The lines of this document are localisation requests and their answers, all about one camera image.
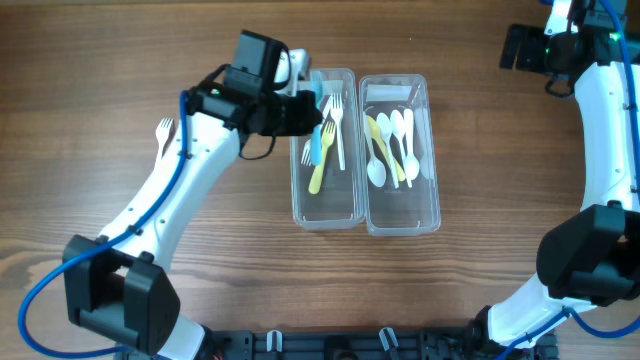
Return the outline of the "yellow fork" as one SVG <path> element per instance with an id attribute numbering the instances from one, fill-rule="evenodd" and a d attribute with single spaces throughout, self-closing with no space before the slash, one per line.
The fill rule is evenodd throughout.
<path id="1" fill-rule="evenodd" d="M 329 121 L 325 125 L 324 130 L 322 132 L 322 136 L 321 136 L 321 159 L 320 159 L 320 163 L 315 166 L 313 174 L 312 174 L 311 179 L 310 179 L 309 187 L 308 187 L 308 191 L 312 195 L 316 195 L 320 191 L 321 184 L 322 184 L 322 179 L 323 179 L 323 174 L 324 174 L 324 169 L 325 169 L 325 164 L 326 164 L 326 159 L 327 159 L 327 153 L 328 153 L 329 148 L 334 143 L 335 134 L 336 134 L 336 126 L 334 125 L 334 123 L 332 121 Z"/>

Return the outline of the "light blue fork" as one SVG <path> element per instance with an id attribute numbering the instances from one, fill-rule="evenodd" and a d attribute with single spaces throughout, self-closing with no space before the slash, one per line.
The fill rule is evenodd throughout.
<path id="1" fill-rule="evenodd" d="M 318 71 L 311 73 L 311 90 L 315 93 L 316 109 L 319 110 L 324 99 L 323 79 Z M 321 124 L 314 127 L 311 137 L 311 164 L 317 166 L 321 161 Z"/>

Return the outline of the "clear white fork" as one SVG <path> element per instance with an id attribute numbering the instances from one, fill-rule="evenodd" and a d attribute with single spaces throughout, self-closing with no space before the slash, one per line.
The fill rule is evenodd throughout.
<path id="1" fill-rule="evenodd" d="M 336 126 L 336 140 L 337 140 L 339 167 L 341 171 L 344 171 L 346 169 L 346 164 L 345 164 L 344 145 L 343 145 L 342 128 L 341 128 L 341 123 L 344 115 L 344 107 L 343 107 L 341 93 L 334 93 L 332 95 L 332 107 L 330 110 L 330 114 Z"/>

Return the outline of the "white fork tines down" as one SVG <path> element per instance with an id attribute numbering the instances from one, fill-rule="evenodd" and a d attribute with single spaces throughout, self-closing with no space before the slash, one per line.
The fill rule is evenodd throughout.
<path id="1" fill-rule="evenodd" d="M 332 95 L 330 95 L 327 99 L 327 101 L 325 102 L 325 105 L 322 109 L 322 121 L 321 121 L 321 131 L 322 131 L 322 127 L 324 125 L 324 122 L 326 121 L 328 115 L 329 115 L 329 111 L 331 110 L 331 103 L 332 103 Z M 303 147 L 303 151 L 301 154 L 301 164 L 305 165 L 305 166 L 312 166 L 311 164 L 311 138 L 309 140 L 307 140 L 304 144 Z"/>

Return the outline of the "yellow spoon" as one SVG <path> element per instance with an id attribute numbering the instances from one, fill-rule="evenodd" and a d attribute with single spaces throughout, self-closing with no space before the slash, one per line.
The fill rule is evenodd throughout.
<path id="1" fill-rule="evenodd" d="M 395 167 L 396 167 L 396 174 L 398 177 L 398 181 L 402 182 L 406 180 L 406 176 L 404 173 L 404 170 L 402 169 L 401 164 L 398 162 L 398 160 L 396 158 L 393 158 L 393 160 L 390 160 L 390 157 L 388 156 L 387 153 L 387 146 L 386 143 L 383 141 L 382 137 L 381 137 L 381 132 L 380 132 L 380 127 L 378 125 L 378 123 L 374 120 L 373 117 L 367 115 L 366 119 L 368 121 L 369 124 L 369 130 L 370 130 L 370 135 L 371 138 L 377 143 L 378 147 L 380 148 L 380 151 L 384 157 L 385 163 L 388 166 L 391 166 L 391 162 L 393 161 L 395 163 Z"/>

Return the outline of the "white spoon slim handle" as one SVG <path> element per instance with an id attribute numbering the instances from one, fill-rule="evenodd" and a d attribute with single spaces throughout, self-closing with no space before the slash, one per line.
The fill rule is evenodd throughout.
<path id="1" fill-rule="evenodd" d="M 384 168 L 383 163 L 376 157 L 373 140 L 371 136 L 370 126 L 369 126 L 369 117 L 364 115 L 364 134 L 367 143 L 367 147 L 369 150 L 369 161 L 367 163 L 367 174 L 371 183 L 378 188 L 381 188 L 385 185 L 386 182 L 386 170 Z"/>

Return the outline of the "white flat-handle spoon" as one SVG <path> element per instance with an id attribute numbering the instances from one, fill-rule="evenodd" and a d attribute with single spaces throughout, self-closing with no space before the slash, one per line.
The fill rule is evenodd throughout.
<path id="1" fill-rule="evenodd" d="M 405 179 L 408 187 L 411 188 L 412 182 L 409 179 L 409 173 L 408 173 L 408 170 L 406 169 L 406 152 L 405 152 L 405 146 L 403 142 L 406 134 L 405 122 L 399 110 L 393 110 L 391 112 L 391 122 L 393 126 L 393 130 L 392 130 L 393 135 L 396 137 L 399 144 L 399 148 L 400 148 L 401 161 L 402 161 L 403 171 L 405 173 Z"/>

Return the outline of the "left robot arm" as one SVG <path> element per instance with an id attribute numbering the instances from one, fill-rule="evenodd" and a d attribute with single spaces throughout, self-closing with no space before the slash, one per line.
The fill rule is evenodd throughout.
<path id="1" fill-rule="evenodd" d="M 127 208 L 95 239 L 63 254 L 70 321 L 111 339 L 116 352 L 209 359 L 208 328 L 184 317 L 168 272 L 177 245 L 217 178 L 248 138 L 311 134 L 321 123 L 303 49 L 250 31 L 234 59 L 184 91 L 180 123 Z"/>

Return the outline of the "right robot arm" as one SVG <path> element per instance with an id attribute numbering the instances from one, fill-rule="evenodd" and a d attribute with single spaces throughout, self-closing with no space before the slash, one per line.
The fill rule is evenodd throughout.
<path id="1" fill-rule="evenodd" d="M 534 275 L 466 328 L 463 348 L 499 359 L 536 346 L 567 319 L 639 295 L 639 38 L 623 1 L 550 2 L 542 28 L 508 31 L 504 69 L 563 81 L 579 106 L 580 211 L 542 239 Z"/>

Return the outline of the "clear container left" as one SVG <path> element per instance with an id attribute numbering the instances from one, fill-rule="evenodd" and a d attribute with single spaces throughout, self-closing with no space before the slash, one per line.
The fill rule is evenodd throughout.
<path id="1" fill-rule="evenodd" d="M 318 194 L 308 191 L 314 166 L 301 164 L 304 144 L 311 137 L 290 139 L 290 168 L 294 221 L 306 230 L 349 229 L 365 217 L 365 191 L 362 164 L 363 144 L 358 115 L 358 95 L 354 73 L 347 68 L 317 69 L 323 79 L 325 98 L 320 109 L 334 93 L 342 94 L 344 115 L 341 123 L 346 169 L 340 170 L 336 134 L 327 153 Z M 311 90 L 311 79 L 302 81 L 302 90 Z"/>

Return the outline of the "clear container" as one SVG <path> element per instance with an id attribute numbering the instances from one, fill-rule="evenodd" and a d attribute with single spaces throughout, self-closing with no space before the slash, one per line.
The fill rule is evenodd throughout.
<path id="1" fill-rule="evenodd" d="M 414 112 L 414 154 L 419 173 L 409 188 L 406 180 L 395 188 L 390 166 L 373 140 L 376 157 L 386 170 L 386 182 L 375 187 L 367 174 L 369 150 L 364 134 L 364 115 L 374 118 L 405 109 Z M 436 231 L 441 225 L 441 210 L 436 171 L 435 146 L 431 129 L 431 114 L 426 79 L 419 74 L 368 75 L 359 84 L 359 115 L 362 132 L 365 216 L 370 234 L 374 236 L 418 236 Z M 393 157 L 402 166 L 396 137 L 391 135 Z"/>
<path id="2" fill-rule="evenodd" d="M 290 168 L 294 221 L 306 230 L 349 229 L 365 217 L 365 191 L 362 164 L 363 144 L 358 115 L 358 95 L 354 73 L 347 68 L 317 69 L 323 79 L 325 98 L 320 109 L 334 93 L 342 94 L 344 115 L 341 123 L 346 169 L 340 170 L 336 134 L 327 153 L 318 194 L 308 191 L 314 166 L 301 164 L 304 144 L 311 137 L 290 139 Z M 311 79 L 302 81 L 302 90 L 311 90 Z"/>

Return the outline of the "clear container right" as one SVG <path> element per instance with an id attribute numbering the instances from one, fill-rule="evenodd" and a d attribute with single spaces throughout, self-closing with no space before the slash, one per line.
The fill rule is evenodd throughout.
<path id="1" fill-rule="evenodd" d="M 364 115 L 374 118 L 405 109 L 414 112 L 414 154 L 419 173 L 409 188 L 406 180 L 395 188 L 390 166 L 373 140 L 376 157 L 386 170 L 386 182 L 375 187 L 367 174 L 369 150 L 364 134 Z M 436 171 L 435 146 L 431 129 L 431 114 L 426 79 L 419 74 L 368 75 L 359 84 L 359 115 L 362 132 L 365 216 L 370 234 L 374 236 L 418 236 L 436 231 L 441 225 L 441 210 Z M 393 157 L 402 166 L 396 137 L 391 135 Z"/>

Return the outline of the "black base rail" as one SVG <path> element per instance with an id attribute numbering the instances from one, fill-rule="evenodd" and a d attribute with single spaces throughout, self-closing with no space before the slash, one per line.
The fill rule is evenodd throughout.
<path id="1" fill-rule="evenodd" d="M 483 344 L 463 328 L 362 332 L 208 331 L 196 353 L 209 360 L 497 359 L 507 348 Z"/>

